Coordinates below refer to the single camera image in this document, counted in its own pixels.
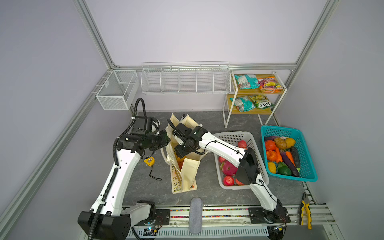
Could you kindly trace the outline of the cream floral tote bag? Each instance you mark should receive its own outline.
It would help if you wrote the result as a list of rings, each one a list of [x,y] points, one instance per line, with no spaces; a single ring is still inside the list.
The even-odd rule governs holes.
[[[182,157],[181,154],[177,153],[177,149],[182,145],[182,142],[177,138],[175,128],[184,125],[188,130],[193,130],[193,128],[202,125],[198,124],[189,115],[179,120],[172,114],[168,121],[165,131],[171,141],[161,149],[161,154],[166,164],[170,166],[172,193],[179,194],[197,190],[196,175],[201,160],[207,155],[208,151],[206,150],[204,154],[199,155],[197,152],[202,152],[202,149],[198,148]]]

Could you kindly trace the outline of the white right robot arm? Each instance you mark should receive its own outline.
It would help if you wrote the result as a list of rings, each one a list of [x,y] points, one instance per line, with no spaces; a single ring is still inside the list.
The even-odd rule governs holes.
[[[249,186],[259,200],[262,208],[262,216],[259,219],[263,223],[287,224],[291,222],[288,210],[272,194],[265,183],[259,170],[255,150],[235,147],[200,126],[195,128],[174,127],[173,135],[178,142],[175,151],[179,158],[190,153],[202,155],[206,152],[212,152],[234,165],[237,168],[235,177],[242,184]]]

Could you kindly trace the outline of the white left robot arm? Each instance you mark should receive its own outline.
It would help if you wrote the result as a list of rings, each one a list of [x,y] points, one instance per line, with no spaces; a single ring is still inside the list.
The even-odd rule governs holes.
[[[156,206],[152,201],[138,201],[123,214],[123,200],[136,165],[170,143],[167,132],[160,130],[158,119],[141,116],[134,110],[129,126],[113,143],[114,163],[100,195],[89,211],[83,211],[78,224],[89,240],[124,240],[140,222],[156,221]]]

